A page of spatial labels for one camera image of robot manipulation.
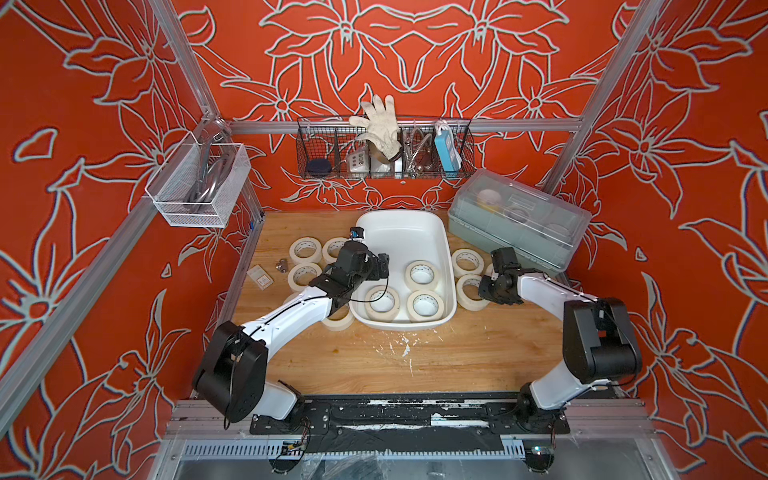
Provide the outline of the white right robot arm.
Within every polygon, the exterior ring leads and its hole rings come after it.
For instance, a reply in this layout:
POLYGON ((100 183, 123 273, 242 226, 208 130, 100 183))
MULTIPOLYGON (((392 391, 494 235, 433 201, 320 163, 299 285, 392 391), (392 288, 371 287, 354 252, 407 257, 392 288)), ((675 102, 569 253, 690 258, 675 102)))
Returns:
POLYGON ((521 387, 512 411, 518 422, 552 418, 594 387, 637 377, 642 355, 624 302, 579 292, 525 268, 511 247, 492 251, 491 260, 494 274, 483 276, 479 285, 483 300, 533 303, 562 321, 562 361, 521 387))

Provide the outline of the white plastic storage tray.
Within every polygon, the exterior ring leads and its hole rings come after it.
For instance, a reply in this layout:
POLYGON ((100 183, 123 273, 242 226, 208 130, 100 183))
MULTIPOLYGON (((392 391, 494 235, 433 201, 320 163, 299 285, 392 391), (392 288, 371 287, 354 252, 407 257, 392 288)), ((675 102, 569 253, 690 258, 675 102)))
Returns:
POLYGON ((364 229, 363 242, 372 252, 389 255, 389 278, 364 283, 356 293, 361 301, 350 305, 351 312, 358 321, 375 329, 417 331, 435 328, 452 319, 457 310, 457 293, 451 251, 446 229, 437 215, 414 210, 383 210, 362 215, 356 225, 364 229), (408 317, 406 302, 413 291, 406 286, 404 273, 407 265, 417 260, 426 260, 441 272, 435 290, 445 304, 445 313, 441 320, 412 322, 408 317), (367 291, 375 285, 390 286, 400 295, 400 313, 392 322, 368 321, 364 318, 363 299, 367 291))

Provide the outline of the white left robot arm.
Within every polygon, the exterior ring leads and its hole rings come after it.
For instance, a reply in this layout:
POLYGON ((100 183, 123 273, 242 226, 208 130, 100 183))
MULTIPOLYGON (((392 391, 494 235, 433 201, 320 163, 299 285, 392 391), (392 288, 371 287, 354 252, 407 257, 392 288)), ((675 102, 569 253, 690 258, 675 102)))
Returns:
POLYGON ((376 254, 359 240, 346 241, 337 260, 291 301, 243 325, 219 325, 193 377, 193 390, 227 425, 253 415, 291 417, 300 393, 267 380, 270 360, 304 330, 346 306, 361 284, 387 280, 389 263, 388 254, 376 254))

